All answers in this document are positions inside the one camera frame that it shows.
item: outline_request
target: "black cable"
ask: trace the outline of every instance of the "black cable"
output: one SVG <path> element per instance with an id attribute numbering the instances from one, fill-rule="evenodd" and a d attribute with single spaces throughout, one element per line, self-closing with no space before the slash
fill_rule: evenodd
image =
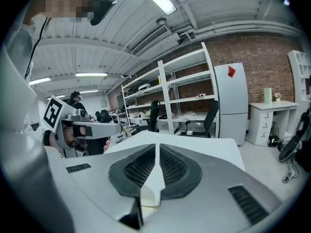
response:
<path id="1" fill-rule="evenodd" d="M 26 70 L 26 74 L 25 74 L 25 79 L 27 78 L 27 76 L 28 76 L 29 73 L 30 73 L 30 68 L 29 68 L 29 66 L 30 66 L 31 61 L 33 60 L 33 56 L 34 56 L 34 53 L 35 53 L 35 48 L 37 47 L 39 41 L 41 40 L 42 33 L 43 33 L 43 30 L 44 30 L 45 24 L 47 23 L 47 20 L 48 20 L 48 18 L 46 17 L 45 20 L 44 20 L 44 22 L 43 22 L 41 31 L 40 31 L 39 39 L 38 39 L 37 42 L 35 43 L 35 45 L 34 45 L 34 47 L 33 47 L 33 51 L 31 52 L 30 61 L 29 61 L 29 63 L 28 63 L 27 70 Z"/>

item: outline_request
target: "white panel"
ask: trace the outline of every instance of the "white panel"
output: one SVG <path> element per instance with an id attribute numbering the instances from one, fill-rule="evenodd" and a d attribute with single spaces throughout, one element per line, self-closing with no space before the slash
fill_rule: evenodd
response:
<path id="1" fill-rule="evenodd" d="M 243 145 L 248 113 L 235 115 L 220 115 L 219 138 L 232 138 L 237 145 Z"/>
<path id="2" fill-rule="evenodd" d="M 236 70 L 233 78 L 228 76 L 229 66 Z M 248 94 L 242 63 L 217 66 L 214 69 L 218 86 L 220 114 L 247 113 Z"/>

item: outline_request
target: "red sticker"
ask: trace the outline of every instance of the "red sticker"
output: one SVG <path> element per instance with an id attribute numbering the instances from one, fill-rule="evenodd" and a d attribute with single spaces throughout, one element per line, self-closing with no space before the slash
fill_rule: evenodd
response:
<path id="1" fill-rule="evenodd" d="M 234 74 L 235 74 L 235 69 L 232 68 L 231 66 L 229 66 L 229 70 L 228 70 L 228 76 L 233 78 Z"/>

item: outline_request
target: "drawer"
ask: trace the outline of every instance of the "drawer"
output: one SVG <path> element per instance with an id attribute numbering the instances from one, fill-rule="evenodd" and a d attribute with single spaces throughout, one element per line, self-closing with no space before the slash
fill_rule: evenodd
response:
<path id="1" fill-rule="evenodd" d="M 258 133 L 258 136 L 257 136 L 257 139 L 258 139 L 258 140 L 268 140 L 269 135 L 270 135 L 270 131 L 259 132 L 259 133 Z"/>
<path id="2" fill-rule="evenodd" d="M 272 127 L 272 118 L 265 118 L 260 121 L 259 132 L 270 131 Z"/>
<path id="3" fill-rule="evenodd" d="M 271 120 L 272 122 L 273 112 L 263 112 L 260 115 L 260 121 Z"/>

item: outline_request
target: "person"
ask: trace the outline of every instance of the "person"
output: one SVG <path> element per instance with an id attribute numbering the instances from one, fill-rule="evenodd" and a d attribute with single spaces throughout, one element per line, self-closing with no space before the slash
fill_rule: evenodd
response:
<path id="1" fill-rule="evenodd" d="M 72 106 L 73 108 L 75 109 L 82 109 L 84 110 L 86 113 L 86 109 L 85 107 L 83 106 L 83 104 L 80 103 L 80 101 L 82 100 L 82 96 L 80 94 L 80 92 L 77 92 L 77 91 L 74 91 L 71 95 L 70 95 L 70 99 L 69 99 L 69 102 L 68 104 L 70 106 Z"/>
<path id="2" fill-rule="evenodd" d="M 94 0 L 30 0 L 28 4 L 25 5 L 14 21 L 1 47 L 6 49 L 12 63 L 26 83 L 30 81 L 33 68 L 33 41 L 31 35 L 35 32 L 35 26 L 32 18 L 39 14 L 46 16 L 44 27 L 42 27 L 40 32 L 42 34 L 42 30 L 46 30 L 50 20 L 54 17 L 87 17 L 88 12 L 92 10 L 92 7 L 88 6 L 91 3 L 94 3 Z M 26 128 L 30 129 L 31 127 L 25 125 L 24 130 Z M 80 127 L 80 131 L 82 133 L 85 131 L 85 128 Z M 42 134 L 37 134 L 35 138 L 38 139 L 39 137 L 42 140 L 46 134 L 48 138 L 45 138 L 45 141 L 42 140 L 44 144 L 57 148 L 53 134 L 44 134 L 44 129 L 37 129 L 37 132 L 42 132 Z M 70 144 L 74 140 L 73 130 L 68 129 L 64 137 L 66 138 L 66 142 Z M 110 142 L 107 141 L 104 150 L 108 149 L 109 144 Z"/>

